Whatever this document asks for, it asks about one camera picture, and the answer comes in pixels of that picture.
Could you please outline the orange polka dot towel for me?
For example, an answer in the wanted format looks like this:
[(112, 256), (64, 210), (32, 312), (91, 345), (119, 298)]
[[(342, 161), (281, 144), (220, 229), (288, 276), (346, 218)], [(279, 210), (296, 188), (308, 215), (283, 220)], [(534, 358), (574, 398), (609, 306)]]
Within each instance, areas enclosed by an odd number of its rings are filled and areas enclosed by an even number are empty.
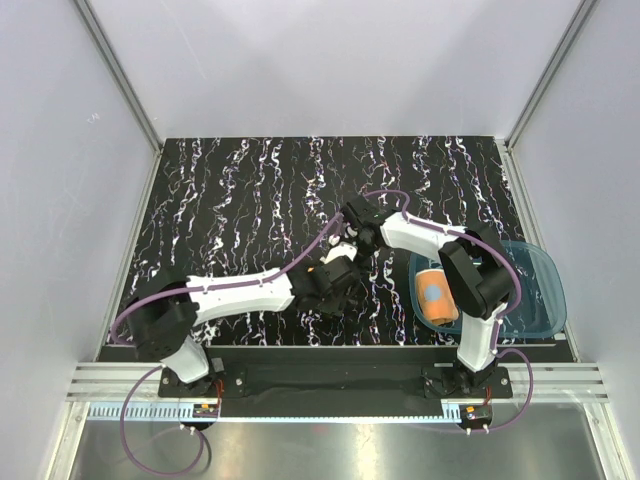
[(440, 269), (422, 270), (415, 277), (419, 309), (427, 323), (441, 326), (456, 321), (459, 311), (445, 273)]

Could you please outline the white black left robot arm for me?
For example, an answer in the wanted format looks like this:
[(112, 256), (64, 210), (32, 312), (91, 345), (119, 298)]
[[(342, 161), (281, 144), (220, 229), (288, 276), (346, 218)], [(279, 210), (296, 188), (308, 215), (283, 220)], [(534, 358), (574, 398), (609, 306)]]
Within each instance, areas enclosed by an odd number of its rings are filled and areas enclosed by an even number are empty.
[(215, 386), (216, 372), (191, 330), (214, 319), (252, 312), (317, 311), (340, 315), (346, 296), (360, 281), (357, 248), (340, 242), (311, 266), (286, 273), (272, 268), (226, 278), (162, 274), (134, 298), (143, 304), (124, 319), (136, 359), (171, 370), (196, 396)]

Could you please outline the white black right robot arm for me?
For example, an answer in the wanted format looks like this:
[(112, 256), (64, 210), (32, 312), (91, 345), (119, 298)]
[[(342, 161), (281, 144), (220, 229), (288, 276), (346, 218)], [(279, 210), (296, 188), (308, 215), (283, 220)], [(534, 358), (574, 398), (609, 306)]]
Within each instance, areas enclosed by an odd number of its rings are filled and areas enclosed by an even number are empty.
[(358, 253), (402, 249), (437, 260), (454, 308), (461, 313), (461, 337), (454, 365), (442, 375), (447, 395), (476, 396), (495, 375), (498, 333), (522, 288), (499, 237), (487, 223), (472, 228), (421, 219), (406, 209), (382, 209), (367, 196), (348, 201), (341, 214)]

